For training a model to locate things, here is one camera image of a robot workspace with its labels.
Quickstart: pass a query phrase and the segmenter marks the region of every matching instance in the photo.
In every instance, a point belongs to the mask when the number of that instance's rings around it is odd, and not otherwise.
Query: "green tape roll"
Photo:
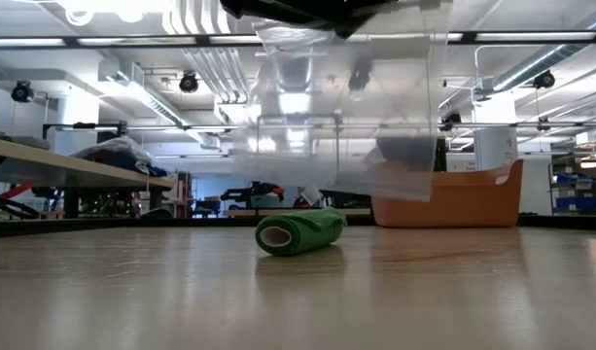
[[[274,256],[290,256],[334,243],[347,226],[334,208],[267,217],[257,227],[257,244]]]

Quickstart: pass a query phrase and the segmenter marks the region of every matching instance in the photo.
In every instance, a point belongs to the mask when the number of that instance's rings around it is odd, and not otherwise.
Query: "white ceiling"
[[[583,18],[596,12],[596,0],[457,0],[452,6],[449,17],[451,30],[520,30],[520,29],[573,29]],[[368,33],[390,33],[404,27],[414,25],[413,16],[402,18],[388,16],[380,22],[372,22],[363,30]],[[239,32],[251,31],[251,19],[244,18],[233,22],[232,27]],[[58,5],[45,4],[37,6],[28,3],[19,3],[11,0],[0,0],[0,36],[30,36],[30,35],[123,35],[123,34],[165,34],[161,27],[160,15],[150,14],[137,23],[122,22],[117,16],[110,14],[96,15],[93,21],[85,27],[73,27],[66,23],[64,13]],[[368,96],[379,98],[379,106],[389,105],[389,108],[373,109],[373,103],[366,105],[345,100],[343,112],[354,117],[352,122],[362,120],[359,117],[376,115],[379,121],[386,122],[395,116],[394,107],[400,102],[395,96],[404,96],[404,101],[414,102],[414,107],[422,106],[425,99],[424,71],[420,67],[421,61],[407,57],[407,43],[399,41],[394,46],[381,48],[381,54],[390,58],[377,63],[373,81]],[[476,47],[451,47],[446,53],[445,64],[441,75],[451,85],[462,85],[476,74],[474,66],[474,51]],[[539,48],[488,48],[479,54],[478,73],[482,77],[498,76],[515,66]],[[241,64],[249,82],[257,79],[257,74],[264,63],[264,57],[257,56],[262,49],[239,49]],[[209,112],[197,113],[195,110],[208,110],[213,108],[213,95],[208,88],[202,86],[199,92],[183,94],[178,90],[178,80],[184,70],[192,69],[185,60],[180,50],[118,50],[113,52],[93,51],[57,51],[57,52],[1,52],[0,65],[7,68],[26,69],[60,69],[77,77],[90,87],[101,90],[97,82],[96,67],[98,62],[107,55],[117,54],[122,58],[138,62],[149,77],[148,84],[163,95],[180,110],[188,111],[190,123],[218,123],[219,121]],[[541,91],[540,100],[535,101],[535,92],[532,89],[521,90],[518,96],[517,115],[520,120],[527,120],[540,113],[557,109],[560,106],[577,103],[585,96],[596,92],[596,74],[575,84],[567,83],[596,69],[596,47],[590,47],[576,56],[566,60],[552,69],[557,79],[557,86],[550,91]],[[170,85],[164,86],[161,78],[169,78]],[[319,104],[328,112],[331,101],[343,92],[346,82],[342,74],[335,79],[330,75],[322,76],[318,80],[315,95]],[[441,97],[453,93],[452,87],[443,88]],[[102,120],[127,119],[130,123],[155,123],[152,111],[132,99],[121,96],[105,97],[105,102],[114,108],[102,109]],[[469,116],[470,104],[460,106],[465,117]],[[596,105],[593,108],[580,109],[567,116],[567,120],[581,120],[596,116]],[[520,130],[521,134],[530,130]],[[572,134],[572,130],[563,135]],[[149,140],[154,141],[185,141],[183,135],[170,135],[165,133],[149,133]]]

